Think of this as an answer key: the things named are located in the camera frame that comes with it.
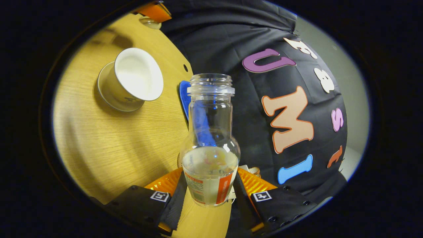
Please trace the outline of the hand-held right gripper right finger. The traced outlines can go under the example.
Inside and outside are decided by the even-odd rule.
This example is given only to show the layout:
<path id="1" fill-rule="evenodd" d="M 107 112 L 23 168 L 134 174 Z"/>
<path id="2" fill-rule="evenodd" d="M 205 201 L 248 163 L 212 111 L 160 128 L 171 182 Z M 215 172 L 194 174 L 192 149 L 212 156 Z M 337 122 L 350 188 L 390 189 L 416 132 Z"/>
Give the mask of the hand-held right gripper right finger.
<path id="1" fill-rule="evenodd" d="M 285 228 L 313 209 L 313 202 L 293 188 L 276 187 L 242 168 L 233 187 L 241 220 L 252 234 Z"/>

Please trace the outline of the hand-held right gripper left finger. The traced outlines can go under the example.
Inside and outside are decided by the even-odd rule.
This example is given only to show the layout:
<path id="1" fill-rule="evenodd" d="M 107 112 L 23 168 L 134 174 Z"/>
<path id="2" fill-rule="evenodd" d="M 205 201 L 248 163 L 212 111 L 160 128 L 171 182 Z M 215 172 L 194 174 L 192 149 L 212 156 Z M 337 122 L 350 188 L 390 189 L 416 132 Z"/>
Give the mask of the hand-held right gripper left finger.
<path id="1" fill-rule="evenodd" d="M 183 169 L 178 168 L 145 187 L 130 186 L 104 207 L 137 229 L 171 236 L 178 229 L 186 189 Z"/>

